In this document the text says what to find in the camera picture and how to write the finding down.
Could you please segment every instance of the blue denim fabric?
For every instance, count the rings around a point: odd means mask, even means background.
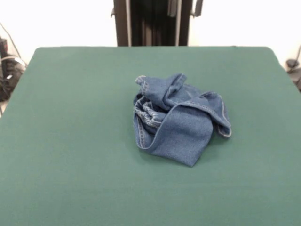
[[[139,148],[149,154],[193,166],[207,146],[214,126],[231,136],[226,107],[214,92],[184,84],[186,76],[168,79],[139,76],[134,99],[134,128]]]

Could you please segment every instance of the green tabletop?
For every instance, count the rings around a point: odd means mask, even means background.
[[[135,144],[139,75],[221,94],[197,164]],[[39,48],[0,120],[1,226],[299,226],[301,96],[268,48]]]

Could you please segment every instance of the white wall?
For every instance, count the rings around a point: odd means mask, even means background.
[[[113,0],[0,1],[0,21],[27,62],[40,46],[116,46]],[[300,0],[204,0],[189,44],[268,46],[284,65],[301,44],[300,9]]]
[[[267,46],[284,66],[301,45],[300,10],[300,0],[204,0],[189,44]]]
[[[41,46],[117,45],[112,0],[0,2],[0,21],[27,62]]]

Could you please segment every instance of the cable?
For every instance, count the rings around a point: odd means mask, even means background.
[[[13,46],[14,46],[14,48],[15,48],[15,50],[16,50],[16,52],[17,52],[17,54],[18,54],[18,57],[19,57],[19,58],[21,58],[21,56],[20,56],[20,53],[19,53],[19,51],[18,51],[18,49],[17,49],[17,47],[16,47],[16,45],[15,45],[15,43],[14,43],[13,39],[11,38],[10,34],[7,32],[7,30],[4,28],[4,26],[2,25],[2,23],[1,23],[1,22],[0,22],[0,26],[1,26],[1,27],[2,27],[2,29],[5,31],[5,33],[6,33],[6,34],[8,34],[8,36],[9,36],[9,39],[10,39],[11,43],[13,44]]]
[[[21,58],[19,58],[17,56],[6,56],[6,57],[2,58],[1,61],[9,60],[9,59],[12,59],[12,60],[18,62],[19,64],[23,65],[24,67],[27,67],[27,63],[25,63],[24,60],[22,60]]]
[[[298,61],[299,56],[300,56],[300,51],[301,51],[301,45],[299,46],[299,50],[298,50],[298,53],[297,53],[296,62],[294,64],[294,67],[297,66],[297,61]]]
[[[301,52],[301,45],[299,46],[299,49],[298,49],[298,53],[297,53],[297,56],[296,56],[295,63],[294,63],[294,65],[293,65],[293,67],[288,71],[289,74],[295,69],[295,67],[296,67],[297,64],[298,64],[298,59],[299,59],[299,56],[300,56],[300,52]]]

